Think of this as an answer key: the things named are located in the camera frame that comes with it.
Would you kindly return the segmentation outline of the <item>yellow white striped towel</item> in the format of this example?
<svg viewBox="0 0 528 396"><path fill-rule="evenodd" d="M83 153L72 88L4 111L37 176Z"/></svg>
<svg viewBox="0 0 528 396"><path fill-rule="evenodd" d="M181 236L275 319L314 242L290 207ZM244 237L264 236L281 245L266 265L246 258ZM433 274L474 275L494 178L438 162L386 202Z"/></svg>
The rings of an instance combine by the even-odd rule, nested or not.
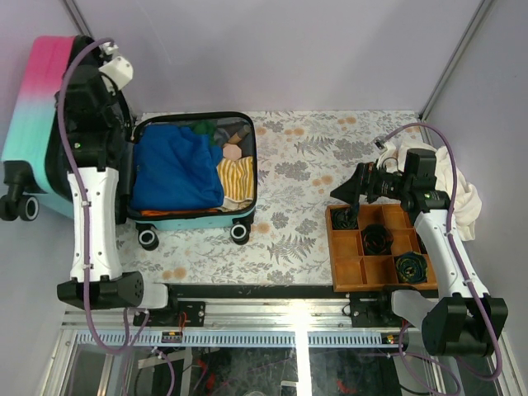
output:
<svg viewBox="0 0 528 396"><path fill-rule="evenodd" d="M224 188L224 202L220 209L224 212L248 207L255 197L253 157L238 160L224 158L217 172Z"/></svg>

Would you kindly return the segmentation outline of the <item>small bottle grey cap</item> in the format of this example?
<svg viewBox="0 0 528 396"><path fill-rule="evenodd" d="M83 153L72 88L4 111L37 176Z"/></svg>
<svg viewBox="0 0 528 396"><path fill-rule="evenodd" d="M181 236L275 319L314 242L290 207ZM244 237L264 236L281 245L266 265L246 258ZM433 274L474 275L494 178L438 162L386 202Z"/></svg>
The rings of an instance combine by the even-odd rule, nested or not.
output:
<svg viewBox="0 0 528 396"><path fill-rule="evenodd" d="M249 125L245 125L243 128L241 128L238 132L236 132L234 135L231 136L231 138L228 140L229 144L236 144L238 145L240 142L242 142L246 136L248 136L252 132L252 129Z"/></svg>

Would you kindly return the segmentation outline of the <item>round peach compact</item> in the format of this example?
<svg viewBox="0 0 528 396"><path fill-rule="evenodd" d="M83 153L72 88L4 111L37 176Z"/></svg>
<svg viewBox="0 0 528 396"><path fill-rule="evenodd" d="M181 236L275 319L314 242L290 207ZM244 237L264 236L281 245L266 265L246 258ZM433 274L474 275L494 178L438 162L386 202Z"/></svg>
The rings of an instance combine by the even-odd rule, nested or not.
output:
<svg viewBox="0 0 528 396"><path fill-rule="evenodd" d="M242 156L242 150L237 144L225 144L223 156L230 161L238 161Z"/></svg>

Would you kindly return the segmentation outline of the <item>dark green garment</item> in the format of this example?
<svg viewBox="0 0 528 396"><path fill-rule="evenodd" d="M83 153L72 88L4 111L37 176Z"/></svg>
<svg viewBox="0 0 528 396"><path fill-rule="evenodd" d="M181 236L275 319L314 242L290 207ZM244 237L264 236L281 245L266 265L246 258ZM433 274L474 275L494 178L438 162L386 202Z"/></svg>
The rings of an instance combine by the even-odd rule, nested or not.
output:
<svg viewBox="0 0 528 396"><path fill-rule="evenodd" d="M198 120L191 124L191 130L194 134L206 136L211 146L215 146L216 125L210 120Z"/></svg>

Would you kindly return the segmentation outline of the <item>pink teal suitcase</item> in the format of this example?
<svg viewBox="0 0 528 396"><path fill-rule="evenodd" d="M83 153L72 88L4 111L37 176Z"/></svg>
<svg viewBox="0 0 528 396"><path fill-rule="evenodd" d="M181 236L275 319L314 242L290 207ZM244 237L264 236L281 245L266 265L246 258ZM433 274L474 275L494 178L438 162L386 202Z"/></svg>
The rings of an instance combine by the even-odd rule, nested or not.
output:
<svg viewBox="0 0 528 396"><path fill-rule="evenodd" d="M106 42L114 43L85 35L34 41L2 151L8 189L1 199L3 220L32 221L41 206L73 217L68 161L57 121L58 93L69 66L103 65L100 46ZM139 125L144 120L134 119L122 90L130 123Z"/></svg>

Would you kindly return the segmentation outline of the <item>blue garment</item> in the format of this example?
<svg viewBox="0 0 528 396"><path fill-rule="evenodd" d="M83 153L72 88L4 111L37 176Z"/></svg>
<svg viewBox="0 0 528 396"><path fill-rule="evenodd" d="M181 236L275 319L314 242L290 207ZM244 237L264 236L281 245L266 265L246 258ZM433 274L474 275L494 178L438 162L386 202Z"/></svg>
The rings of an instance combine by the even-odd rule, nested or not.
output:
<svg viewBox="0 0 528 396"><path fill-rule="evenodd" d="M224 201L222 149L188 126L148 125L134 147L133 210L207 210Z"/></svg>

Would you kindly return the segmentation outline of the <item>orange garment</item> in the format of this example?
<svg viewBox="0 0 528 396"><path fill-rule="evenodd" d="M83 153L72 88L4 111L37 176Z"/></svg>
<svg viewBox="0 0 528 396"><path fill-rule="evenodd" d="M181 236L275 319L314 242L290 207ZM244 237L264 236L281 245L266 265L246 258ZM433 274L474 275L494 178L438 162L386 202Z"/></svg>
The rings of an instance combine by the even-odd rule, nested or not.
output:
<svg viewBox="0 0 528 396"><path fill-rule="evenodd" d="M206 209L206 210L141 210L139 213L143 217L163 217L163 216L216 214L220 212L221 210L213 208L213 209Z"/></svg>

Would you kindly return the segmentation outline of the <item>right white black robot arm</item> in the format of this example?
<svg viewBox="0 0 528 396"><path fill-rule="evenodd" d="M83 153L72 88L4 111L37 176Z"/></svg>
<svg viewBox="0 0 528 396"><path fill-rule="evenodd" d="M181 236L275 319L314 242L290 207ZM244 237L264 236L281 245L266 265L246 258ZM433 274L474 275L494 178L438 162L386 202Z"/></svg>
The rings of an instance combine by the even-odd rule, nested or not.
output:
<svg viewBox="0 0 528 396"><path fill-rule="evenodd" d="M360 163L353 174L353 198L399 201L425 245L437 281L437 302L417 290L399 289L381 300L375 312L385 325L401 319L412 324L433 356L491 356L497 353L507 305L492 297L476 275L455 227L452 197L436 189L435 170L434 152L412 148L402 172Z"/></svg>

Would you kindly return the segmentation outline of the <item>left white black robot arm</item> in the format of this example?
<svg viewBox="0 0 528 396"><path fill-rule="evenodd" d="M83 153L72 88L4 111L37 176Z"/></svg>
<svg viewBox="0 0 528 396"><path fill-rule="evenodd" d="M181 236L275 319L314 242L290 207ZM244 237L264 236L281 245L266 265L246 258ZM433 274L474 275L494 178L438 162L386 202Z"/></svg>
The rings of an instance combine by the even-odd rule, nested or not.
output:
<svg viewBox="0 0 528 396"><path fill-rule="evenodd" d="M250 239L257 199L257 144L240 112L161 115L130 123L118 80L102 68L68 67L57 121L73 203L75 250L57 295L96 309L151 309L162 325L180 317L168 288L124 271L116 246L119 216L134 221L140 246L162 230L228 228Z"/></svg>

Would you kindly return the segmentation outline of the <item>rolled black belt top-left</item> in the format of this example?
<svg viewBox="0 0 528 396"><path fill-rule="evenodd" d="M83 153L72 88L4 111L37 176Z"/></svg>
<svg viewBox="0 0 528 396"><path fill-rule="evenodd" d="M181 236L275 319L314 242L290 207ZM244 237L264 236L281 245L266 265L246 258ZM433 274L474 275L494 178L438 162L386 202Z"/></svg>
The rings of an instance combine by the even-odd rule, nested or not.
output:
<svg viewBox="0 0 528 396"><path fill-rule="evenodd" d="M331 210L332 228L334 230L358 229L358 214L360 205L347 206Z"/></svg>

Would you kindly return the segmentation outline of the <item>rolled black belt centre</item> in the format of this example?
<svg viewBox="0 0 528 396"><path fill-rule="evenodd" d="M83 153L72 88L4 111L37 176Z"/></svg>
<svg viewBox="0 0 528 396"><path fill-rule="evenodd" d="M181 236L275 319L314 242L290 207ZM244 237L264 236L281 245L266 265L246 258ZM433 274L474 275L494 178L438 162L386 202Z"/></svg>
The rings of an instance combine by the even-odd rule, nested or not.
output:
<svg viewBox="0 0 528 396"><path fill-rule="evenodd" d="M361 231L363 250L367 256L384 256L391 253L394 237L382 224L370 224Z"/></svg>

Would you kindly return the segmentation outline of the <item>wooden compartment tray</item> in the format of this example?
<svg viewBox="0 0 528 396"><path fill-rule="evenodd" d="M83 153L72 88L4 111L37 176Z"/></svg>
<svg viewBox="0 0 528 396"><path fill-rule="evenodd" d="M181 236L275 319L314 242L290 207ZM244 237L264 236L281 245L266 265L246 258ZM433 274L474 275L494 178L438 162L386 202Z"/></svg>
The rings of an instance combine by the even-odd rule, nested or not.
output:
<svg viewBox="0 0 528 396"><path fill-rule="evenodd" d="M353 229L337 229L332 214L345 205L330 205L325 212L333 289L339 292L377 291L386 285L403 286L396 269L397 259L405 253L421 254L427 261L427 277L414 284L418 290L437 290L436 274L408 214L399 205L362 205ZM364 229L371 224L384 226L393 236L386 253L375 255L365 250Z"/></svg>

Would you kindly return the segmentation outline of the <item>rolled dark belt bottom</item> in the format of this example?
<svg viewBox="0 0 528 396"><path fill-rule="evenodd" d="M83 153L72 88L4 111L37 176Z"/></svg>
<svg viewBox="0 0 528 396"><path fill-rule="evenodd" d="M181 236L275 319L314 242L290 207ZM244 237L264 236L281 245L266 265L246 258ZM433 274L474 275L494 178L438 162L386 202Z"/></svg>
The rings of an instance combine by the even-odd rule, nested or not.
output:
<svg viewBox="0 0 528 396"><path fill-rule="evenodd" d="M405 252L394 260L398 281L407 284L421 284L428 279L426 258L417 252Z"/></svg>

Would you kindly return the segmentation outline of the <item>white crumpled garment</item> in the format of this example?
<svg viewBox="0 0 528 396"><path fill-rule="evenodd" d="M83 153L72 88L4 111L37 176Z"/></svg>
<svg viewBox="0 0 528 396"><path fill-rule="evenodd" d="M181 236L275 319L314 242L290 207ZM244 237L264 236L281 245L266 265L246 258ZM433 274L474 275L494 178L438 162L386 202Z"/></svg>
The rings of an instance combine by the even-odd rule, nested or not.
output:
<svg viewBox="0 0 528 396"><path fill-rule="evenodd" d="M452 197L453 172L450 162L450 155L446 146L434 148L416 139L403 138L400 143L395 144L398 148L399 166L402 172L405 165L405 158L409 149L427 149L436 155L436 189L446 192ZM454 216L456 228L462 241L475 240L476 220L482 210L482 201L479 197L475 185L466 181L464 174L456 168L456 193Z"/></svg>

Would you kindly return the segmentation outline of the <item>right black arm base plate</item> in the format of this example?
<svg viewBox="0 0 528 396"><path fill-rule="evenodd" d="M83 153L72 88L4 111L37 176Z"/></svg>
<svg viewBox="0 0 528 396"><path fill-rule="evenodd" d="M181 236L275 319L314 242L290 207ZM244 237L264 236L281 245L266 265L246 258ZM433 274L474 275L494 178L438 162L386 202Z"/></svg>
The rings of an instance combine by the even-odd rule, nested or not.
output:
<svg viewBox="0 0 528 396"><path fill-rule="evenodd" d="M384 300L352 299L349 307L354 328L400 328L404 325L404 319Z"/></svg>

